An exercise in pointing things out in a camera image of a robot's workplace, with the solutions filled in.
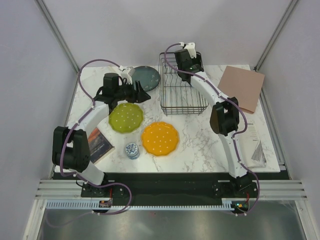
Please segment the orange polka dot plate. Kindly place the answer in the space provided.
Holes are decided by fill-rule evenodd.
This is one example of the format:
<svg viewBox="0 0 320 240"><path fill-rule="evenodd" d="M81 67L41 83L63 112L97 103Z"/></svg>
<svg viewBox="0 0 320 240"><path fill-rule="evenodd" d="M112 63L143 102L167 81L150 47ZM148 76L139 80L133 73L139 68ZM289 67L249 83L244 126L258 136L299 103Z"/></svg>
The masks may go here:
<svg viewBox="0 0 320 240"><path fill-rule="evenodd" d="M175 151L179 141L179 133L173 125L158 121L148 125L141 134L142 146L153 156L167 156Z"/></svg>

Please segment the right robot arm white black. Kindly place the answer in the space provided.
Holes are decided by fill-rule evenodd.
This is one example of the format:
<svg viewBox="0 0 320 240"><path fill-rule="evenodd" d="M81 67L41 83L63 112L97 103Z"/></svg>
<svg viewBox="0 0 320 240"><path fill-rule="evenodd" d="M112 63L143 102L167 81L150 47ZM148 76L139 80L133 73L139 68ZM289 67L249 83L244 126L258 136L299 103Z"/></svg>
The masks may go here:
<svg viewBox="0 0 320 240"><path fill-rule="evenodd" d="M236 97L228 97L209 79L204 71L201 54L192 58L186 49L174 52L177 73L180 78L198 90L211 106L209 124L222 142L228 172L233 178L245 176L248 170L243 167L242 154L237 137L240 123L239 102Z"/></svg>

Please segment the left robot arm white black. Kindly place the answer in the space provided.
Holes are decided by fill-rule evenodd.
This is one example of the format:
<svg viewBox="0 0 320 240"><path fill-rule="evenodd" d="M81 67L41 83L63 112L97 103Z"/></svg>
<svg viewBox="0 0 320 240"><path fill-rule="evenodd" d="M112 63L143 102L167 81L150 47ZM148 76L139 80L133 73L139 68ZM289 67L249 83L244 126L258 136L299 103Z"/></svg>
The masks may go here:
<svg viewBox="0 0 320 240"><path fill-rule="evenodd" d="M106 174L91 161L88 136L117 107L118 102L140 104L151 99L139 81L131 83L129 79L117 73L106 73L103 85L91 99L92 106L71 126L58 126L53 131L53 164L59 166L63 177L76 175L87 181L99 197L109 193L110 185L104 181Z"/></svg>

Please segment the dark grey round plate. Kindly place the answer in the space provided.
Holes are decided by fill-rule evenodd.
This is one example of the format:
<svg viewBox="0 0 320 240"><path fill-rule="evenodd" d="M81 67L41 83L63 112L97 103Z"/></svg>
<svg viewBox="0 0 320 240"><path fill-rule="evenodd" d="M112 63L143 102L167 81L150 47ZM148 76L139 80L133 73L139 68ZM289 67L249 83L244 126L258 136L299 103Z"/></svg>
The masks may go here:
<svg viewBox="0 0 320 240"><path fill-rule="evenodd" d="M140 82L143 90L149 92L155 89L160 83L159 72L150 66L137 66L134 68L132 82Z"/></svg>

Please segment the green polka dot plate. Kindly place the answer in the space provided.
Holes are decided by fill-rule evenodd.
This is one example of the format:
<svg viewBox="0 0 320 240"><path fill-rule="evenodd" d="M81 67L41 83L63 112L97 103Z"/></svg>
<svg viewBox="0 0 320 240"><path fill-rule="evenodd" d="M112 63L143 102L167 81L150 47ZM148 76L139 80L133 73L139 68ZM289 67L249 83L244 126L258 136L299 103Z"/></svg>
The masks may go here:
<svg viewBox="0 0 320 240"><path fill-rule="evenodd" d="M126 134L138 129L144 120L144 112L133 103L119 104L108 116L110 127L117 133Z"/></svg>

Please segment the blue white ceramic cup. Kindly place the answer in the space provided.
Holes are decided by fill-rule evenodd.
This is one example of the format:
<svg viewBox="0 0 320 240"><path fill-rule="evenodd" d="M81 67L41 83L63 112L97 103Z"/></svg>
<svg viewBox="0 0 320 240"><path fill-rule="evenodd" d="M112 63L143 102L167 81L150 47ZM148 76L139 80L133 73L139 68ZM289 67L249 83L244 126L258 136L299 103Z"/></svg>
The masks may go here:
<svg viewBox="0 0 320 240"><path fill-rule="evenodd" d="M140 156L140 150L139 147L136 143L134 142L130 142L128 143L125 148L125 153L127 155L127 157L131 160L135 160Z"/></svg>

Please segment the dark hardcover book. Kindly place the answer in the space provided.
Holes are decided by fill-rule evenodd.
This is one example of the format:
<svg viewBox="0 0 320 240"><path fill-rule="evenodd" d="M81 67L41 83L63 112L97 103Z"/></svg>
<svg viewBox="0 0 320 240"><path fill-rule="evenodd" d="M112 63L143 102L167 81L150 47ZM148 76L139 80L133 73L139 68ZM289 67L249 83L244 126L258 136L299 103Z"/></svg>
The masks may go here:
<svg viewBox="0 0 320 240"><path fill-rule="evenodd" d="M107 140L97 127L89 135L88 144L90 150L90 161L93 164L100 162L105 156L115 149L115 147Z"/></svg>

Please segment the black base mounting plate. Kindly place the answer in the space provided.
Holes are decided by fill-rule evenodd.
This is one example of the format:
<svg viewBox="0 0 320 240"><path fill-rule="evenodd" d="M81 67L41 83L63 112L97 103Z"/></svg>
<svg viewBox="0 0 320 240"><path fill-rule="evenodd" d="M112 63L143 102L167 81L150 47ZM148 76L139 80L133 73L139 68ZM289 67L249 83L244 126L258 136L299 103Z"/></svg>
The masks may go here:
<svg viewBox="0 0 320 240"><path fill-rule="evenodd" d="M223 198L258 196L255 177L233 178L228 173L108 173L103 188L83 184L81 197L107 198L120 205L220 204Z"/></svg>

